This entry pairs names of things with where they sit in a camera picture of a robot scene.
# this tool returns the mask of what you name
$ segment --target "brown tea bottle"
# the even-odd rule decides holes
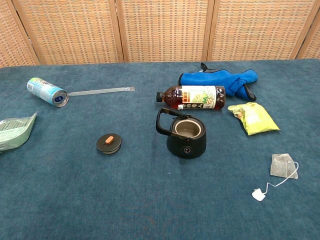
[[[173,109],[222,109],[226,102],[223,86],[172,86],[156,93],[157,102]]]

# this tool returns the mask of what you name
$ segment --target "yellow snack bag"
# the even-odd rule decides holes
[[[240,119],[248,135],[280,130],[263,106],[255,102],[229,106],[228,110]]]

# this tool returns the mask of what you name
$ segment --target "tea bag string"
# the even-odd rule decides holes
[[[266,183],[266,190],[265,192],[263,192],[263,194],[266,194],[268,192],[268,186],[271,185],[272,187],[278,187],[279,185],[283,184],[285,181],[287,181],[293,174],[296,173],[296,171],[299,168],[299,163],[297,163],[296,161],[288,161],[288,163],[295,163],[296,164],[296,169],[294,170],[293,173],[291,173],[285,180],[283,180],[282,182],[278,183],[277,185],[273,185],[270,182]]]

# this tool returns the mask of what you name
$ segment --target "wicker panel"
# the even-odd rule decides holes
[[[125,61],[202,60],[208,0],[117,0],[117,6]]]
[[[318,0],[216,0],[211,60],[289,59]]]
[[[320,24],[317,24],[316,32],[311,40],[309,47],[306,49],[304,58],[320,59]]]
[[[27,31],[44,64],[119,61],[108,0],[14,2],[20,5],[22,20],[27,21]]]
[[[35,65],[35,61],[7,2],[0,0],[0,67],[21,65]]]

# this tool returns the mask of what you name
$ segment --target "blue glove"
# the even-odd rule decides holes
[[[243,73],[232,74],[227,70],[208,69],[202,62],[203,71],[182,73],[179,77],[180,86],[224,86],[228,96],[237,96],[248,101],[255,101],[257,98],[250,91],[247,84],[258,80],[258,75],[253,70]]]

